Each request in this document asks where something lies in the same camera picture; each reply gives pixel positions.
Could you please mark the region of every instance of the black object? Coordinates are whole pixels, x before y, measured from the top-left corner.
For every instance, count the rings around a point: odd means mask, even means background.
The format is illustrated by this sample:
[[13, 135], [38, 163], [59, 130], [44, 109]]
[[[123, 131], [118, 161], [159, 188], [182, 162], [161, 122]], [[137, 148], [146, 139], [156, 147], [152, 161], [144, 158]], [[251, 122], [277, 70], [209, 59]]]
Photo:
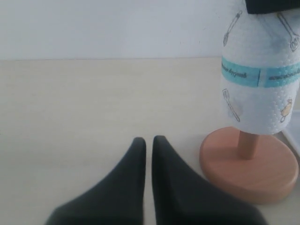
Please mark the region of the black object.
[[153, 141], [152, 186], [157, 225], [267, 224], [254, 206], [201, 178], [164, 136]]
[[249, 14], [275, 13], [300, 8], [300, 0], [246, 0]]
[[95, 187], [57, 208], [46, 225], [142, 225], [146, 143], [135, 138]]

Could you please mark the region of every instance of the paper towel holder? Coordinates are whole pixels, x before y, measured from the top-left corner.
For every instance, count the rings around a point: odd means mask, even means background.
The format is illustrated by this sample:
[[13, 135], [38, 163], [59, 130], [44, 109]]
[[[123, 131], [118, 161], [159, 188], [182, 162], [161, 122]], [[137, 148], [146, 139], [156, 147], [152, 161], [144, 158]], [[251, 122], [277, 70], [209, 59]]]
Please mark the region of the paper towel holder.
[[204, 139], [200, 165], [212, 184], [253, 204], [285, 199], [299, 173], [296, 157], [282, 141], [234, 127], [221, 128]]

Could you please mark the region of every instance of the paper towel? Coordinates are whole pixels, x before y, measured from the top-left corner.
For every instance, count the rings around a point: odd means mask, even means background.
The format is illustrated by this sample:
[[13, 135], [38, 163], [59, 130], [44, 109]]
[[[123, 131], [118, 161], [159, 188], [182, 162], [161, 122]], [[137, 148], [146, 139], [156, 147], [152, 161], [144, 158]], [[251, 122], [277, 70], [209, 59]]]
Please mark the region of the paper towel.
[[244, 0], [228, 4], [222, 112], [244, 132], [278, 133], [290, 121], [299, 88], [300, 9], [250, 15]]

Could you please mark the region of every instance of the wooden pole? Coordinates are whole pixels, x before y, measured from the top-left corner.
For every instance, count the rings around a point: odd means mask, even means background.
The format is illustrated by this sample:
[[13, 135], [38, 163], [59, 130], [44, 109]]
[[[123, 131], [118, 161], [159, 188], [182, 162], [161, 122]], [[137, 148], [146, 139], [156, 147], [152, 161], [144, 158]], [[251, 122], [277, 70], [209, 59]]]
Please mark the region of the wooden pole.
[[250, 160], [255, 157], [259, 135], [240, 131], [238, 155], [242, 159]]

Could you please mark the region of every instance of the blue printed band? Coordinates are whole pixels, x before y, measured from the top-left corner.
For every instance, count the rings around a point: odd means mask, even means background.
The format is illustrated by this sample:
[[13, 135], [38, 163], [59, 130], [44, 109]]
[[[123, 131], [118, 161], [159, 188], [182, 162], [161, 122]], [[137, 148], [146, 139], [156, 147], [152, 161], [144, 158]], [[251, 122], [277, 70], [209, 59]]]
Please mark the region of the blue printed band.
[[222, 74], [230, 82], [247, 87], [282, 87], [300, 78], [300, 63], [278, 68], [241, 66], [222, 57]]

